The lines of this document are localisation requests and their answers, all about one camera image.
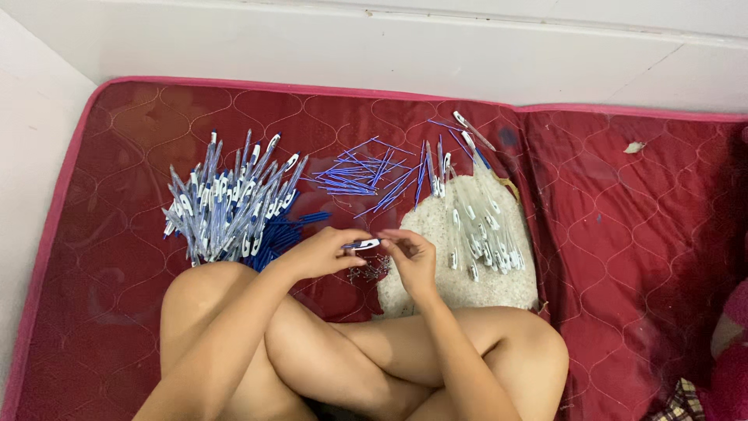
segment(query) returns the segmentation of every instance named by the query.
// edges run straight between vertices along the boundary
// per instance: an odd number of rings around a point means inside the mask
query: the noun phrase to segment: crossed legs
[[[162,307],[162,375],[256,275],[222,262],[174,280]],[[522,419],[553,419],[568,370],[555,330],[508,307],[459,309],[455,317]],[[221,418],[315,420],[299,395],[373,420],[456,419],[420,316],[332,324],[286,296]]]

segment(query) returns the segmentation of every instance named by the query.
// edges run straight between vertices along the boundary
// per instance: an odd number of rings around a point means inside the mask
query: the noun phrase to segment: red mattress
[[[542,314],[571,356],[558,418],[638,420],[677,378],[707,385],[711,330],[744,276],[746,116],[128,78],[96,91],[71,141],[2,419],[128,420],[145,400],[159,379],[161,299],[188,267],[183,240],[161,234],[168,166],[186,175],[211,129],[225,157],[248,128],[263,144],[282,131],[278,159],[311,154],[308,175],[371,136],[418,151],[421,139],[447,134],[426,120],[451,121],[456,109],[497,147],[493,167],[521,192]],[[458,171],[470,171],[451,137],[444,141]],[[624,154],[630,142],[646,146]],[[299,186],[294,211],[333,212],[339,228],[398,226],[413,206],[414,186],[394,209],[352,219],[375,199]],[[329,321],[380,311],[373,282],[343,274],[304,280],[292,293]]]

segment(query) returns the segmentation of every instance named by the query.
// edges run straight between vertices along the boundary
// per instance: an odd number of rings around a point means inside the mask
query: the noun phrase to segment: pink mattress edge
[[[221,88],[241,88],[254,89],[271,92],[286,92],[293,94],[314,94],[314,95],[333,95],[341,97],[368,97],[368,98],[386,98],[390,100],[454,100],[456,98],[439,97],[435,95],[412,94],[409,92],[399,91],[379,91],[373,89],[356,89],[356,88],[334,88],[326,86],[310,85],[290,85],[284,83],[271,82],[248,82],[241,80],[227,79],[198,79],[186,77],[168,77],[168,76],[125,76],[108,80],[101,84],[91,94],[86,102],[81,117],[78,121],[70,145],[65,153],[65,158],[60,168],[60,174],[55,183],[55,190],[52,194],[52,202],[49,205],[47,218],[44,222],[44,229],[39,241],[37,257],[34,261],[34,269],[31,272],[31,279],[28,284],[28,293],[21,313],[21,320],[18,326],[16,342],[13,346],[13,357],[10,362],[10,371],[5,383],[4,400],[2,410],[0,411],[0,421],[11,421],[18,409],[21,389],[24,380],[24,371],[28,357],[28,347],[31,344],[31,335],[34,331],[34,322],[39,306],[42,284],[46,274],[46,266],[52,251],[52,243],[55,240],[58,223],[62,207],[65,203],[67,188],[70,179],[73,176],[78,152],[81,146],[83,129],[85,128],[87,117],[94,102],[102,91],[108,86],[122,82],[152,82],[168,83],[173,85],[190,85],[190,86],[208,86]],[[688,112],[672,111],[666,109],[648,109],[634,106],[606,106],[599,104],[580,104],[580,103],[550,103],[536,104],[530,106],[513,106],[504,103],[494,103],[491,101],[470,100],[479,103],[488,103],[491,105],[505,106],[515,112],[538,112],[538,111],[574,111],[574,112],[594,112],[602,114],[631,115],[637,117],[650,118],[670,118],[676,120],[690,121],[718,121],[718,122],[739,122],[748,119],[748,114],[731,114],[731,113],[712,113],[712,112]]]

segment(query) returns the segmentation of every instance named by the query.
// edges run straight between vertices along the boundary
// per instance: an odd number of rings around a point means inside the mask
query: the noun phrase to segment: hand
[[[381,245],[390,253],[400,273],[402,286],[416,304],[439,298],[436,290],[436,247],[427,239],[405,229],[378,233]]]
[[[356,257],[353,250],[346,253],[341,246],[372,236],[360,229],[335,229],[325,227],[312,237],[296,244],[291,250],[271,264],[282,268],[293,279],[316,278],[354,266],[364,266],[367,261]]]

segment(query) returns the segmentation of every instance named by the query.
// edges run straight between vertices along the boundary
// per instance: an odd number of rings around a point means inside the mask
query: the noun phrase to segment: white wall
[[[52,189],[95,87],[0,10],[0,402]]]
[[[743,0],[0,0],[95,82],[195,76],[748,112]]]

